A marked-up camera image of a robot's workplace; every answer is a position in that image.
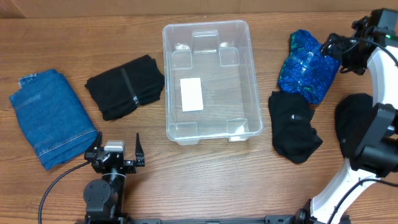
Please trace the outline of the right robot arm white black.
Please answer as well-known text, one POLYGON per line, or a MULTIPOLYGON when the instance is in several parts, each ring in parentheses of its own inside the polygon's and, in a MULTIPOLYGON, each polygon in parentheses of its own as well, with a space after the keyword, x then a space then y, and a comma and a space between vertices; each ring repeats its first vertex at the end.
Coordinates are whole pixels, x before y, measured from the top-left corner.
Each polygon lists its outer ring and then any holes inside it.
POLYGON ((353 130, 343 139, 344 163, 329 184, 295 215, 267 216, 267 223, 350 223, 349 206, 372 184, 397 172, 397 36, 393 30, 365 28, 354 36, 330 34, 324 56, 341 62, 343 72, 372 77, 371 104, 352 114, 353 130))

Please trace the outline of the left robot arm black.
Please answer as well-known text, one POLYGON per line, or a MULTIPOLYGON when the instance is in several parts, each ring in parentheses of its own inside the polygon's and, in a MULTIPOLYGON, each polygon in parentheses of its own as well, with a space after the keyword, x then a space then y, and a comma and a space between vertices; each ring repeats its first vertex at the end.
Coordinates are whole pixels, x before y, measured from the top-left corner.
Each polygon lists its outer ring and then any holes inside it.
POLYGON ((83 191, 85 223, 132 223, 132 218, 123 212, 123 200, 126 176, 135 174, 137 167, 145 166, 139 135, 136 135, 136 158, 133 160, 124 158, 124 141, 107 141, 104 146, 101 144, 102 134, 98 133, 84 154, 94 171, 101 174, 100 179, 92 180, 83 191))

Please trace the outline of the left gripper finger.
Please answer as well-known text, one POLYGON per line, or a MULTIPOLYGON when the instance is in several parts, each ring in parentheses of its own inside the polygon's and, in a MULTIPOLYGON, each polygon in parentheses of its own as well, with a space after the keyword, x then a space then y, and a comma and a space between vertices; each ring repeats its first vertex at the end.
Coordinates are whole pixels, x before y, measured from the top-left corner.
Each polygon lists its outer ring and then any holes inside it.
POLYGON ((135 156, 136 159, 144 159, 144 151, 142 149, 141 142, 139 139, 139 133, 136 133, 135 156))
POLYGON ((88 147, 86 150, 87 155, 95 155, 97 152, 97 149, 101 147, 102 144, 102 132, 100 131, 95 140, 91 143, 91 145, 88 147))

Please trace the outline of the shiny blue sequin cloth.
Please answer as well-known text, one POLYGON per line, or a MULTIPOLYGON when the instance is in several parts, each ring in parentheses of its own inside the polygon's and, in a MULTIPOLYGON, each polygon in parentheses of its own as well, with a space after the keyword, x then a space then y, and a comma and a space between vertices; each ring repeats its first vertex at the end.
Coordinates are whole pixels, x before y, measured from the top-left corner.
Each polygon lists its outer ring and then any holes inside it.
POLYGON ((299 29, 290 35, 289 56, 281 68, 278 86, 287 93, 295 93, 313 105, 319 105, 327 94, 340 62, 321 54, 322 44, 307 30, 299 29))

